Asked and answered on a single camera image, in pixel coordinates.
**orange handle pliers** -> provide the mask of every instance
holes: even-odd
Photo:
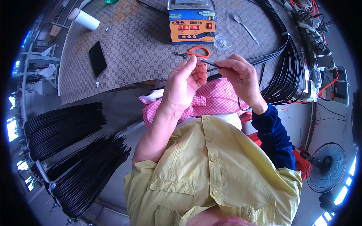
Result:
[[[207,53],[206,56],[204,55],[200,55],[200,54],[194,54],[192,53],[191,51],[195,50],[195,49],[203,49],[205,50],[205,52]],[[191,49],[188,50],[187,53],[184,53],[184,54],[181,54],[181,53],[178,53],[178,52],[174,52],[173,54],[177,55],[177,56],[182,56],[183,58],[187,59],[187,55],[195,55],[197,57],[202,57],[202,58],[208,58],[210,56],[210,52],[207,48],[203,47],[203,46],[195,46]]]

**fan grille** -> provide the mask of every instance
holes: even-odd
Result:
[[[332,190],[334,186],[341,180],[346,167],[346,154],[344,149],[337,143],[330,142],[322,145],[312,155],[312,158],[317,158],[320,162],[326,156],[333,158],[333,163],[327,174],[323,175],[321,170],[311,164],[308,164],[307,182],[309,187],[318,193],[326,193]]]

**metal spoon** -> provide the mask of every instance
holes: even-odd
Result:
[[[233,16],[234,16],[234,20],[235,20],[236,22],[238,22],[239,24],[241,24],[241,25],[248,31],[248,33],[250,34],[250,36],[254,39],[254,41],[256,42],[256,44],[259,45],[258,40],[256,40],[256,38],[255,38],[254,35],[251,33],[251,31],[243,24],[243,22],[242,22],[242,20],[241,20],[241,17],[239,16],[239,14],[234,13]]]

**black device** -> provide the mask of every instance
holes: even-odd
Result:
[[[89,50],[89,56],[94,75],[97,78],[108,66],[99,41]]]

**shirt button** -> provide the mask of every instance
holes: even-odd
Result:
[[[218,191],[213,191],[213,192],[212,192],[212,195],[213,195],[213,196],[219,196],[219,192],[218,192]]]

